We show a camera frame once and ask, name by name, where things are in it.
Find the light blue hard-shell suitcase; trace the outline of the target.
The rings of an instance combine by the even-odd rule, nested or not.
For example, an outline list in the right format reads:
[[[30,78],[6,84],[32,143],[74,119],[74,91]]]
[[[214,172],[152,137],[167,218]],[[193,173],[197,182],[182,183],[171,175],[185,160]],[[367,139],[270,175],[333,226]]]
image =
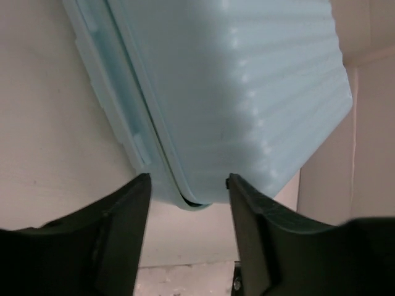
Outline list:
[[[153,198],[276,196],[352,107],[330,1],[64,1],[94,93]]]

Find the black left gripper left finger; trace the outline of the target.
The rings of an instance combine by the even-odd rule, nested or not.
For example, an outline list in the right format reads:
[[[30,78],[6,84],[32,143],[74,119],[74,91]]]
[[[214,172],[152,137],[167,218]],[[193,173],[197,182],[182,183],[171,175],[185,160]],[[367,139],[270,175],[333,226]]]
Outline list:
[[[151,200],[143,173],[39,228],[1,231],[2,295],[132,295]]]

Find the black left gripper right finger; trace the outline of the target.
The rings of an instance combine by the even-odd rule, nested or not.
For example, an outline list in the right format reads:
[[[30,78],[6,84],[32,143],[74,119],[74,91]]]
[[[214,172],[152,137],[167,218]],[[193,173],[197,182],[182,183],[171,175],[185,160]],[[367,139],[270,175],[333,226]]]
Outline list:
[[[394,218],[338,226],[259,192],[240,175],[226,186],[244,295],[393,295]]]

